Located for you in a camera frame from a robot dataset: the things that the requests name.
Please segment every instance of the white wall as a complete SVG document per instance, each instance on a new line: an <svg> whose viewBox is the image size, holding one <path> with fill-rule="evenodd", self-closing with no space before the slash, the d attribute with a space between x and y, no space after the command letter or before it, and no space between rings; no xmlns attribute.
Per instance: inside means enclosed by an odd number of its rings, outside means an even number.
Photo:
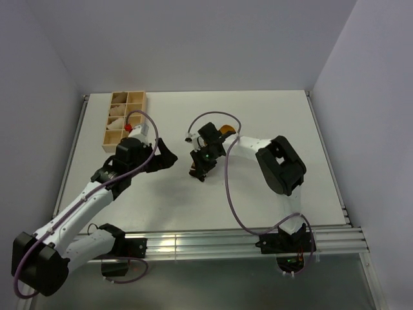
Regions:
<svg viewBox="0 0 413 310"><path fill-rule="evenodd" d="M356 0L28 0L84 92L312 89Z"/></svg>
<svg viewBox="0 0 413 310"><path fill-rule="evenodd" d="M24 1L0 0L0 309L13 309L12 243L50 219L81 96Z"/></svg>
<svg viewBox="0 0 413 310"><path fill-rule="evenodd" d="M412 309L413 1L359 0L313 103L392 309Z"/></svg>

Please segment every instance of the red object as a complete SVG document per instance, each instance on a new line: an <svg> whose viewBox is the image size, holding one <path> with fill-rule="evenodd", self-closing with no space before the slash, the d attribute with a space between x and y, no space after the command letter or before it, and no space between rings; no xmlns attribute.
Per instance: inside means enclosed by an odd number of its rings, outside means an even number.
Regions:
<svg viewBox="0 0 413 310"><path fill-rule="evenodd" d="M131 131L132 131L132 125L131 125L131 124L126 124L126 125L125 125L125 130L126 130L127 132L131 132Z"/></svg>

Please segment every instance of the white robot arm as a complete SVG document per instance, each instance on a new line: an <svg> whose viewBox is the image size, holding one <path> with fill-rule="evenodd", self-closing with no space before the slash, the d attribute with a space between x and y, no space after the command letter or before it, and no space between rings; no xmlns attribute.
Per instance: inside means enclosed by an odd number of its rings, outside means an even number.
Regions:
<svg viewBox="0 0 413 310"><path fill-rule="evenodd" d="M293 213L301 213L300 185L307 170L291 144L283 136L275 139L238 136L228 125L217 130L214 124L207 123L197 134L187 134L185 140L193 146L190 154L194 163L190 175L204 181L207 172L215 167L217 158L225 156L235 140L237 142L232 147L230 155L256 161L268 186L282 196L281 218L286 218ZM303 224L304 220L296 216L279 227L291 235L298 232Z"/></svg>
<svg viewBox="0 0 413 310"><path fill-rule="evenodd" d="M125 233L113 225L104 224L90 236L74 243L73 239L98 212L130 186L137 173L167 169L176 162L177 157L161 138L157 139L160 154L154 155L146 138L147 131L145 124L130 129L129 136L120 142L116 153L95 172L91 182L68 207L34 234L22 232L14 240L12 275L37 292L50 296L70 273L87 261L102 254L123 256L119 254L125 245ZM79 202L83 202L82 206L75 208Z"/></svg>

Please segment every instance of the white tabletop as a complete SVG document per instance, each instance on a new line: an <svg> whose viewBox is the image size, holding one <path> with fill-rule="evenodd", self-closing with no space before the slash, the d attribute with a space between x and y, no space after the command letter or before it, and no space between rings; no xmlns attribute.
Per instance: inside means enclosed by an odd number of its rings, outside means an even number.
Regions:
<svg viewBox="0 0 413 310"><path fill-rule="evenodd" d="M81 192L109 156L102 149L102 141L110 96L90 96L59 210ZM188 175L191 145L184 138L190 122L202 112L222 110L241 120L244 136L285 136L307 166L301 190L303 214L312 225L345 224L304 91L158 92L147 97L147 112L179 159L170 169L134 178L132 185L91 223L111 223L127 232L239 228L225 196L224 158L218 159L204 183ZM236 128L230 118L211 115L200 119L192 132L208 121L217 128L224 124ZM153 141L151 128L149 138ZM234 205L245 225L268 227L280 221L277 206L281 198L269 189L256 162L231 157L229 177Z"/></svg>

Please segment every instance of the wooden box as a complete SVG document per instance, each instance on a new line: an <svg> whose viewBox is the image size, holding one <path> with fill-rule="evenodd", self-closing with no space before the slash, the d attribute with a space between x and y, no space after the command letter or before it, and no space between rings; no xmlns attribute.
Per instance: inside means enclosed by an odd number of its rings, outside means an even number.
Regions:
<svg viewBox="0 0 413 310"><path fill-rule="evenodd" d="M114 153L116 145L129 133L125 130L126 115L133 110L146 112L145 92L113 92L110 99L108 119L106 121L105 136L102 147L106 153ZM129 124L135 126L143 123L145 117L141 114L132 114Z"/></svg>

